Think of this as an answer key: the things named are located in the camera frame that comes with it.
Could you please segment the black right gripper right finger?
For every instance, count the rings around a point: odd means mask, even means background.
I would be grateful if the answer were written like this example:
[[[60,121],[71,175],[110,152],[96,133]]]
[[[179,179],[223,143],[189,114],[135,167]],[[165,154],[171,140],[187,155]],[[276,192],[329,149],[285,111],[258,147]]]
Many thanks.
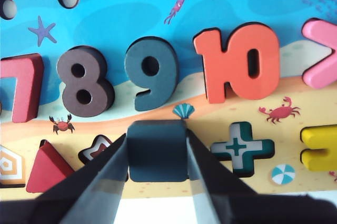
[[[187,131],[187,171],[197,223],[262,223],[257,193]]]

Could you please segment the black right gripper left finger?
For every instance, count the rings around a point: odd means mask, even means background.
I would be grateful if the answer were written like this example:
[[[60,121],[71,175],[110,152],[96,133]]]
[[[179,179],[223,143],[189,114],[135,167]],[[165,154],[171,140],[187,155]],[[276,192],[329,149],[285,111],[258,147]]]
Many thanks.
[[[127,178],[126,136],[36,198],[32,223],[113,223]]]

